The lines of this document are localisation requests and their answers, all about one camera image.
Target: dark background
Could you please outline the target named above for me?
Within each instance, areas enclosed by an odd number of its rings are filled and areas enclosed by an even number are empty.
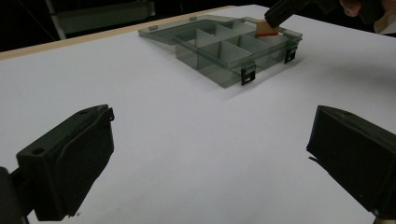
[[[277,0],[156,0],[154,1],[156,16],[147,18],[144,21],[122,24],[117,27],[107,27],[106,29],[114,29],[125,25],[173,17],[214,7],[251,4],[271,7],[276,1]],[[128,2],[128,0],[53,0],[52,2],[57,11],[63,11],[123,3]],[[374,31],[373,25],[364,25],[359,17],[350,18],[346,16],[341,7],[338,7],[330,14],[324,15],[317,6],[310,5],[299,11],[298,14],[367,32]],[[81,32],[69,35],[68,37],[91,34],[106,29]],[[56,41],[58,39],[45,0],[0,0],[0,51],[29,47]]]

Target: white tabletop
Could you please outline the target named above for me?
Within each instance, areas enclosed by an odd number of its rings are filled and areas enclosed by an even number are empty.
[[[282,26],[303,34],[296,59],[245,87],[223,89],[137,32],[0,61],[0,165],[13,171],[42,134],[109,104],[115,152],[63,223],[371,224],[305,147],[318,105],[396,133],[396,39],[298,16]]]

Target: human hand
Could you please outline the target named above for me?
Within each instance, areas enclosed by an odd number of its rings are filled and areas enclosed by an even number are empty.
[[[395,224],[396,220],[381,220],[376,218],[373,224]]]
[[[378,0],[381,1],[382,8],[385,10],[384,16],[375,22],[374,28],[377,33],[392,33],[385,29],[396,21],[396,0]],[[341,6],[344,8],[346,15],[356,17],[361,10],[361,2],[359,0],[340,0]]]

